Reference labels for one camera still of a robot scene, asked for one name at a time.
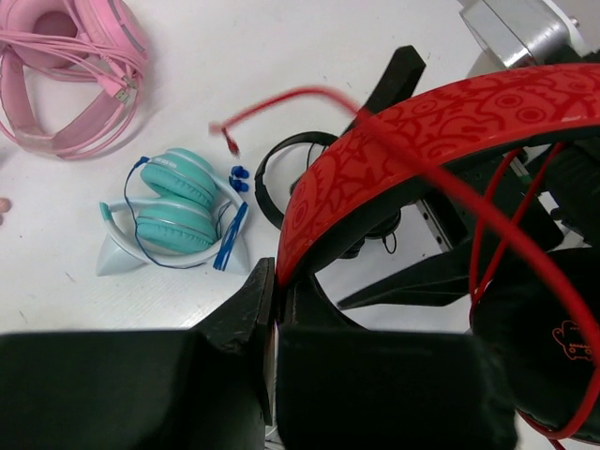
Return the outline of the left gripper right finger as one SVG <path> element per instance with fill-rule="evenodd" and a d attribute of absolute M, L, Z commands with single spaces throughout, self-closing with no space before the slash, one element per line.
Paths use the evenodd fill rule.
<path fill-rule="evenodd" d="M 286 291 L 277 425 L 288 449 L 513 449 L 498 360 L 465 334 L 370 331 L 315 277 Z"/>

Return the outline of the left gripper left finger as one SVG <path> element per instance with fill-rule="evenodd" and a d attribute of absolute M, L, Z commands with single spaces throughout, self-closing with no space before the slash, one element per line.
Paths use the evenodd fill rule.
<path fill-rule="evenodd" d="M 261 449 L 275 262 L 189 329 L 1 337 L 5 449 Z"/>

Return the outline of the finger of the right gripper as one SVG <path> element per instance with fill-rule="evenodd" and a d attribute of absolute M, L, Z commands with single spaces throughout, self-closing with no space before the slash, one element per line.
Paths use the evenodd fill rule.
<path fill-rule="evenodd" d="M 411 98 L 426 67 L 414 46 L 397 48 L 364 108 L 376 114 Z"/>
<path fill-rule="evenodd" d="M 468 293 L 469 264 L 442 253 L 386 277 L 337 302 L 340 309 L 375 305 L 441 308 Z"/>

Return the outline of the red black headphones with cable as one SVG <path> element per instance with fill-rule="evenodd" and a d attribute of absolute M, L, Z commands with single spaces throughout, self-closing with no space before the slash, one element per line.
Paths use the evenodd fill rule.
<path fill-rule="evenodd" d="M 400 201 L 433 185 L 471 209 L 554 291 L 599 346 L 599 326 L 549 256 L 490 200 L 458 178 L 469 165 L 510 148 L 564 143 L 599 129 L 599 67 L 593 63 L 527 67 L 454 82 L 378 114 L 338 90 L 299 87 L 250 106 L 210 130 L 226 134 L 250 116 L 289 98 L 323 96 L 352 114 L 354 130 L 319 157 L 292 195 L 280 232 L 277 280 L 288 288 L 336 259 Z"/>

